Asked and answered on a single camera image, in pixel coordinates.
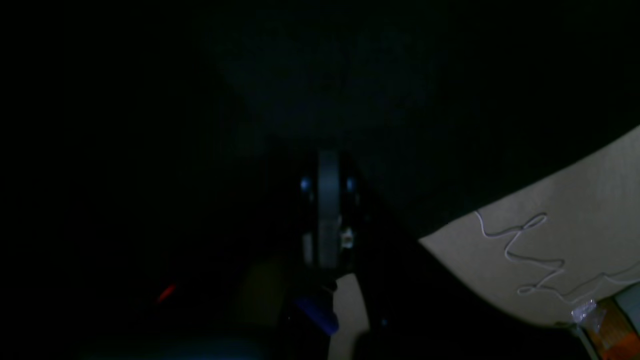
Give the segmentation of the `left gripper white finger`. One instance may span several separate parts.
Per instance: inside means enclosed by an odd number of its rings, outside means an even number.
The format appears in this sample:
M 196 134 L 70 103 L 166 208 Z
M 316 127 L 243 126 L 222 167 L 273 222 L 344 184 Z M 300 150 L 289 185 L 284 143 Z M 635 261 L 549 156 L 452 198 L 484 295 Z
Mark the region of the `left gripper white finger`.
M 350 158 L 321 150 L 299 181 L 302 262 L 314 271 L 342 271 L 360 226 L 359 180 Z

